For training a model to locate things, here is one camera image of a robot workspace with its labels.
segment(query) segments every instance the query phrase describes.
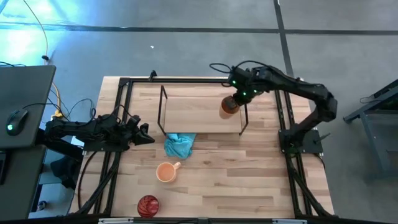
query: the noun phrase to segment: mug handle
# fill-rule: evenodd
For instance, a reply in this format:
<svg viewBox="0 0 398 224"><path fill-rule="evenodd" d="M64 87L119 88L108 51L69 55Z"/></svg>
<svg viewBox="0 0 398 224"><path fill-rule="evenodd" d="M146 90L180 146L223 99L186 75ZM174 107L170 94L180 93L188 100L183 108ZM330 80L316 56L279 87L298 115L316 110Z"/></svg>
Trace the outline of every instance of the mug handle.
<svg viewBox="0 0 398 224"><path fill-rule="evenodd" d="M173 167L174 167L175 170L177 170L178 168L180 168L180 166L181 166L181 162L176 162L176 163L173 165Z"/></svg>

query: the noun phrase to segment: red ball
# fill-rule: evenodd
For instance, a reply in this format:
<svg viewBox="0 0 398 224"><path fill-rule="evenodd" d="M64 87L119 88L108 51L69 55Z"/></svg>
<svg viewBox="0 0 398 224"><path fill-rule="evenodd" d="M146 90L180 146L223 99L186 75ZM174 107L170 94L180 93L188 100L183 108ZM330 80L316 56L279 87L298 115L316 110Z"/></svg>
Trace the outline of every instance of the red ball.
<svg viewBox="0 0 398 224"><path fill-rule="evenodd" d="M152 195L143 196L138 202L137 211L142 218L152 218L159 211L159 201Z"/></svg>

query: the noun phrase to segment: wood grain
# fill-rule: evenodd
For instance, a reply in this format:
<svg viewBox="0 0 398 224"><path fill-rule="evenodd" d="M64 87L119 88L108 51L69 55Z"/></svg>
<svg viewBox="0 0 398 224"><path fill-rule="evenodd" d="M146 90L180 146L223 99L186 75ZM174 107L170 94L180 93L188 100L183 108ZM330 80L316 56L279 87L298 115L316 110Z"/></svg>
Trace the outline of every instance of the wood grain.
<svg viewBox="0 0 398 224"><path fill-rule="evenodd" d="M209 91L216 91L215 86ZM241 113L220 117L223 97L169 97L165 106L166 133L240 133Z"/></svg>
<svg viewBox="0 0 398 224"><path fill-rule="evenodd" d="M104 77L97 114L112 112L118 82L119 77ZM157 126L160 85L165 86L168 97L222 98L235 91L212 84L134 84L129 112L149 123L149 134L156 142L131 146L122 154L112 216L139 216L139 199L151 194L160 200L157 217L294 217L286 164L277 138L279 120L273 92L258 96L248 105L249 125L242 136L198 134L192 155L181 161L167 157L164 152L165 137ZM295 95L291 95L291 99L295 121L300 122L310 112L308 100ZM83 202L98 185L103 156L97 153L88 165L81 185ZM157 165L177 161L182 166L175 182L158 181ZM303 155L303 163L308 187L324 208L333 213L322 163L313 155ZM298 194L300 208L304 211L302 193L298 191ZM75 197L70 211L76 210Z"/></svg>

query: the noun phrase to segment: yellow cable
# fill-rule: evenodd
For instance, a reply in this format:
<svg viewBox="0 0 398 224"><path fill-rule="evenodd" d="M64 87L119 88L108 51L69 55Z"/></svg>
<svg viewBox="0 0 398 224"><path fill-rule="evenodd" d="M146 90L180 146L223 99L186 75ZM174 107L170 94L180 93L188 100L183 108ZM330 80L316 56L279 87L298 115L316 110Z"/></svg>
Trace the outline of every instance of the yellow cable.
<svg viewBox="0 0 398 224"><path fill-rule="evenodd" d="M26 4L26 6L29 8L29 10L32 12L32 14L33 14L33 16L36 18L37 22L40 24L40 27L42 28L42 31L43 31L43 34L44 34L44 38L45 38L45 56L47 56L47 53L48 53L48 51L49 51L49 41L48 41L48 39L47 39L47 35L45 34L43 25L42 25L42 23L39 21L39 18L37 18L36 14L33 12L32 8L30 8L30 6L28 5L28 3L27 3L25 0L23 0L23 1L24 1L24 3ZM57 94L57 104L58 104L58 107L61 108L60 92L58 91L58 88L57 88L57 86L54 84L54 82L52 83L52 86L54 87L55 92L56 92L56 94ZM61 113L61 111L59 111L58 109L56 109L56 110L55 110L55 114L53 114L52 117L53 117L53 116L56 116L56 117L58 117L58 118L62 118L62 117L63 117L63 114Z"/></svg>

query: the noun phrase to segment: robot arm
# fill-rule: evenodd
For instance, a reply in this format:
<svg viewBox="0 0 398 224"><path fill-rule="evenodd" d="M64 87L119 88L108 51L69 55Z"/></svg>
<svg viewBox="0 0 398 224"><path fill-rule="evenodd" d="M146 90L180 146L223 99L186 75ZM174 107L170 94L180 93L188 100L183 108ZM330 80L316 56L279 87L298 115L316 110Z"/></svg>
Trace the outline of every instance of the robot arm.
<svg viewBox="0 0 398 224"><path fill-rule="evenodd" d="M147 123L138 127L140 120L138 115L134 115L127 124L120 124L113 114L98 116L87 123L55 119L46 123L44 136L48 142L60 141L64 136L76 136L85 143L85 151L122 152L129 149L131 142L136 146L155 142L148 135Z"/></svg>
<svg viewBox="0 0 398 224"><path fill-rule="evenodd" d="M336 118L337 101L324 85L288 77L270 65L251 70L232 67L228 83L236 88L236 93L222 102L222 107L227 113L236 112L239 106L250 103L254 97L271 90L283 90L315 102L316 109L285 133L284 142L289 146L302 146L308 131L322 121L329 122Z"/></svg>

